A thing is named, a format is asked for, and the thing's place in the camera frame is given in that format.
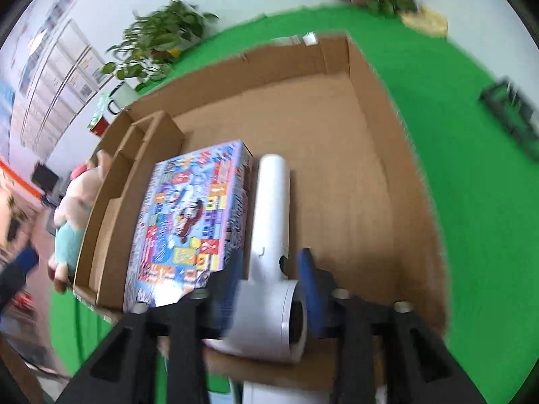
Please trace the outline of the large shallow cardboard box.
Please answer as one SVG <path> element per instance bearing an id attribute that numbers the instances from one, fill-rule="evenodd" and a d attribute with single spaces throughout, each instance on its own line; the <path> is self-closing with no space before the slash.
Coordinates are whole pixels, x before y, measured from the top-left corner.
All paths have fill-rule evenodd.
<path id="1" fill-rule="evenodd" d="M 291 170 L 290 246 L 310 248 L 344 288 L 404 300 L 439 335 L 448 325 L 439 224 L 397 107 L 344 36 L 279 39 L 177 78 L 126 111 L 168 113 L 192 152 L 242 140 Z"/>

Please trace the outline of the colourful board game box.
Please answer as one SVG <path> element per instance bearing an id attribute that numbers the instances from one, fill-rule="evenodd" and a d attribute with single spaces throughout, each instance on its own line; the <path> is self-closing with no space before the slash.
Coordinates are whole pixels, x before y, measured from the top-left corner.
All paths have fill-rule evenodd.
<path id="1" fill-rule="evenodd" d="M 253 156 L 231 140 L 158 162 L 132 240 L 123 309 L 170 305 L 243 251 Z"/>

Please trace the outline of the white hair dryer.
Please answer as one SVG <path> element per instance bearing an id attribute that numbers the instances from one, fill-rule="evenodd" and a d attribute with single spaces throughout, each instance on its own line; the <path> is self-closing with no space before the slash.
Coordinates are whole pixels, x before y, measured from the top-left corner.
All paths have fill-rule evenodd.
<path id="1" fill-rule="evenodd" d="M 258 162 L 249 275 L 236 292 L 231 327 L 207 345 L 243 359 L 297 364 L 307 338 L 304 296 L 287 277 L 290 240 L 290 169 L 266 154 Z"/>

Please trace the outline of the yellow cloth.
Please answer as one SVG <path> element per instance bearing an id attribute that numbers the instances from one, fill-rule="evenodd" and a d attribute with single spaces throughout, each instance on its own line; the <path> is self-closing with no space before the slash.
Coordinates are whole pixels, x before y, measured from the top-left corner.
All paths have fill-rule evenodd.
<path id="1" fill-rule="evenodd" d="M 406 27 L 424 36 L 436 38 L 448 36 L 448 18 L 425 6 L 420 6 L 416 12 L 402 12 L 399 16 Z"/>

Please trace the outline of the narrow cardboard divider tray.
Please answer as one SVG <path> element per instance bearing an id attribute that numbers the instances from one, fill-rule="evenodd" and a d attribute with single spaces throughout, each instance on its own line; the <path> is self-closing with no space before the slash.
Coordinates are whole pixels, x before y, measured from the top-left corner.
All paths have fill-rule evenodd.
<path id="1" fill-rule="evenodd" d="M 113 156 L 81 245 L 73 291 L 107 311 L 123 308 L 132 240 L 154 165 L 180 153 L 185 135 L 164 111 L 134 121 L 123 112 L 99 149 Z"/>

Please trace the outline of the red paper cup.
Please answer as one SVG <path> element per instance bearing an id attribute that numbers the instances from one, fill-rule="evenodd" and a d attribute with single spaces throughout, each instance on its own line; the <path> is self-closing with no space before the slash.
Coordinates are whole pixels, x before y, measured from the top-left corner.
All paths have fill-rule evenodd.
<path id="1" fill-rule="evenodd" d="M 109 95 L 107 93 L 101 94 L 87 126 L 88 131 L 97 137 L 102 137 L 109 127 L 109 121 L 105 118 L 108 103 Z"/>

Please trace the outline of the black folding stand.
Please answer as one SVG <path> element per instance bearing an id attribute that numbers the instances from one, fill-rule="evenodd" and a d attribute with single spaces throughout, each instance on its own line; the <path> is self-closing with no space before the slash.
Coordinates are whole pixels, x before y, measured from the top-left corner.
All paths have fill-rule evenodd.
<path id="1" fill-rule="evenodd" d="M 480 91 L 479 102 L 505 133 L 534 162 L 538 162 L 538 109 L 508 77 Z"/>

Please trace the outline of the white enamel mug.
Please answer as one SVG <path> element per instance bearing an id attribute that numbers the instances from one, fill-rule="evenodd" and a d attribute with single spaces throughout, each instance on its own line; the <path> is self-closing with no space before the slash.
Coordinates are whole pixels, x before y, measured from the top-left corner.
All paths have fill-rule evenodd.
<path id="1" fill-rule="evenodd" d="M 125 81 L 122 81 L 109 93 L 107 111 L 116 116 L 139 98 L 138 92 Z"/>

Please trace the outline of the left potted green plant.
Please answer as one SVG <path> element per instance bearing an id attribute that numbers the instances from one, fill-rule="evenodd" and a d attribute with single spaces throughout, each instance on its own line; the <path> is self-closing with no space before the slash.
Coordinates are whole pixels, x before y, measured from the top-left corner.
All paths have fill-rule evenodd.
<path id="1" fill-rule="evenodd" d="M 113 59 L 102 65 L 100 73 L 120 81 L 133 79 L 135 90 L 164 80 L 181 55 L 206 39 L 219 20 L 216 14 L 200 12 L 197 5 L 181 0 L 172 0 L 147 15 L 133 15 L 122 41 L 106 50 Z"/>

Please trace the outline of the black monitor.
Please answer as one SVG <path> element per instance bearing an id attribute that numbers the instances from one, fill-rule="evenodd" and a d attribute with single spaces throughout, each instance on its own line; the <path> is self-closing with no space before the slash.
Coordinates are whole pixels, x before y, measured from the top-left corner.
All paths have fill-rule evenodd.
<path id="1" fill-rule="evenodd" d="M 55 174 L 54 171 L 51 171 L 45 164 L 38 162 L 35 165 L 35 168 L 31 174 L 31 181 L 43 193 L 50 194 L 55 189 L 59 176 Z"/>

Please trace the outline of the white flat device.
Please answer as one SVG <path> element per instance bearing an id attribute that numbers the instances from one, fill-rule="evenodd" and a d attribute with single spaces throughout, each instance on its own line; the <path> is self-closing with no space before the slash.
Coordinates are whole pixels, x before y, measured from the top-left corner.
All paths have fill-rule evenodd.
<path id="1" fill-rule="evenodd" d="M 258 383 L 230 381 L 238 403 L 254 404 L 329 404 L 331 390 L 287 389 Z"/>

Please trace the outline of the green table cloth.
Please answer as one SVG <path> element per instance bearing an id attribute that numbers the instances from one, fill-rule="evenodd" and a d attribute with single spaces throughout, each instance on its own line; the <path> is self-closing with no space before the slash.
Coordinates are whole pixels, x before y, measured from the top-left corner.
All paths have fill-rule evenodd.
<path id="1" fill-rule="evenodd" d="M 490 403 L 510 401 L 538 358 L 538 165 L 479 102 L 490 77 L 450 43 L 350 7 L 232 27 L 189 51 L 161 85 L 279 39 L 344 36 L 406 125 L 439 224 L 449 350 Z"/>

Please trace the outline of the pink pig plush toy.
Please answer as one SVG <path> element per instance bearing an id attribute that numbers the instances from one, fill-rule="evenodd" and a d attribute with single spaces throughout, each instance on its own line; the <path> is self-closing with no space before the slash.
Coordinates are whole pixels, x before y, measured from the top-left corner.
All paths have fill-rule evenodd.
<path id="1" fill-rule="evenodd" d="M 87 160 L 72 171 L 65 195 L 54 212 L 55 244 L 47 274 L 60 294 L 72 285 L 90 213 L 113 161 L 103 149 L 96 158 L 96 162 Z"/>

